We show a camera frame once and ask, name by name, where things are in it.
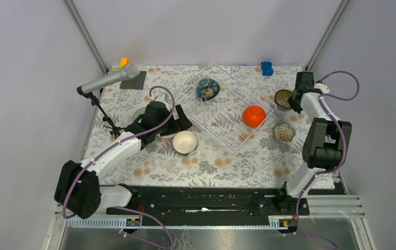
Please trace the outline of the orange bowl white inside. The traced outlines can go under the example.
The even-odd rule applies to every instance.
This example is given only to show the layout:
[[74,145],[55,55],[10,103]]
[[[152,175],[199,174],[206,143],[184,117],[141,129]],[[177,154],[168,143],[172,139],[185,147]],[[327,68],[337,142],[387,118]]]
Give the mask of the orange bowl white inside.
[[168,135],[161,135],[158,134],[158,137],[162,138],[162,139],[171,139],[176,135],[176,133],[172,133],[172,134],[168,134]]

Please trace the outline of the black bowl patterned rim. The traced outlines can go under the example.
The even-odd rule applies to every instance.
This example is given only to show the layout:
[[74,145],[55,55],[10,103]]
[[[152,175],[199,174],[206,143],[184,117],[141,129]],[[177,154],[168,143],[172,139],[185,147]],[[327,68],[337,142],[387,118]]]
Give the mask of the black bowl patterned rim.
[[288,100],[292,97],[292,91],[290,90],[279,90],[274,95],[274,102],[277,108],[281,111],[291,111],[292,107],[288,103]]

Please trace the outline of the white flower-shaped bowl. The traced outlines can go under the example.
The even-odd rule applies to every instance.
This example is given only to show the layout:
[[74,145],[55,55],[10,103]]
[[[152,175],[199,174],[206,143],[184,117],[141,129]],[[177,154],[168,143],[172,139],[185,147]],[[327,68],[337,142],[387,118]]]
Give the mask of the white flower-shaped bowl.
[[274,126],[273,134],[278,141],[291,142],[296,136],[296,131],[288,123],[284,122]]

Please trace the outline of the celadon green ceramic bowl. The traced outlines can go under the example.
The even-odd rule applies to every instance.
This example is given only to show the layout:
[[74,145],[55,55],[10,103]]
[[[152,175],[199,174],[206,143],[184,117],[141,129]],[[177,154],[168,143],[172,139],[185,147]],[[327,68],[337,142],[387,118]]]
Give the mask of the celadon green ceramic bowl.
[[132,122],[140,122],[145,114],[146,108],[140,108],[138,109],[133,115],[132,115]]

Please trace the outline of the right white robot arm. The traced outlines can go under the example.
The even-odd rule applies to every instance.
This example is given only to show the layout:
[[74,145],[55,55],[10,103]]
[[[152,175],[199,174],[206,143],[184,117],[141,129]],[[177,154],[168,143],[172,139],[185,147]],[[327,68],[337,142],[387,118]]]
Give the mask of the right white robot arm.
[[278,212],[287,215],[296,208],[295,198],[304,197],[317,179],[340,168],[347,157],[352,124],[340,120],[326,104],[325,93],[315,82],[314,74],[301,71],[296,74],[295,88],[288,104],[297,113],[304,111],[311,125],[302,147],[303,163],[283,188],[285,195],[278,197]]

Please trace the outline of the dark blue floral bowl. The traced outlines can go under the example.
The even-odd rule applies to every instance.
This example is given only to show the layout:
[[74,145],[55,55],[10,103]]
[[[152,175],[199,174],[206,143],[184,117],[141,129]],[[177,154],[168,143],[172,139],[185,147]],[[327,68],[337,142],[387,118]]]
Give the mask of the dark blue floral bowl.
[[221,90],[219,83],[212,78],[200,79],[196,86],[196,94],[199,100],[209,101],[215,98]]

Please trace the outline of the teal square ceramic cup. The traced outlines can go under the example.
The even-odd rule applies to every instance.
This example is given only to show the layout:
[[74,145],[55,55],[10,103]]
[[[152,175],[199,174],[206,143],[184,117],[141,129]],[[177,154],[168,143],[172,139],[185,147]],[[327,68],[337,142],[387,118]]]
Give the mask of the teal square ceramic cup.
[[181,131],[173,137],[172,146],[178,154],[187,156],[196,150],[198,138],[191,131]]

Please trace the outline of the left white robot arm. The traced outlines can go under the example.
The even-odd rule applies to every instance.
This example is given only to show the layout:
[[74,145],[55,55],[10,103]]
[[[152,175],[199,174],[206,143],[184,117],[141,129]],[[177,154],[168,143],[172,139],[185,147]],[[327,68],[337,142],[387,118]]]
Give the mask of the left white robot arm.
[[81,162],[67,161],[60,172],[54,200],[64,208],[66,219],[87,219],[94,213],[118,206],[124,213],[138,209],[138,199],[122,184],[102,186],[102,180],[119,163],[142,151],[155,138],[177,134],[192,127],[181,105],[168,109],[166,104],[151,101],[145,112],[126,126],[100,153]]

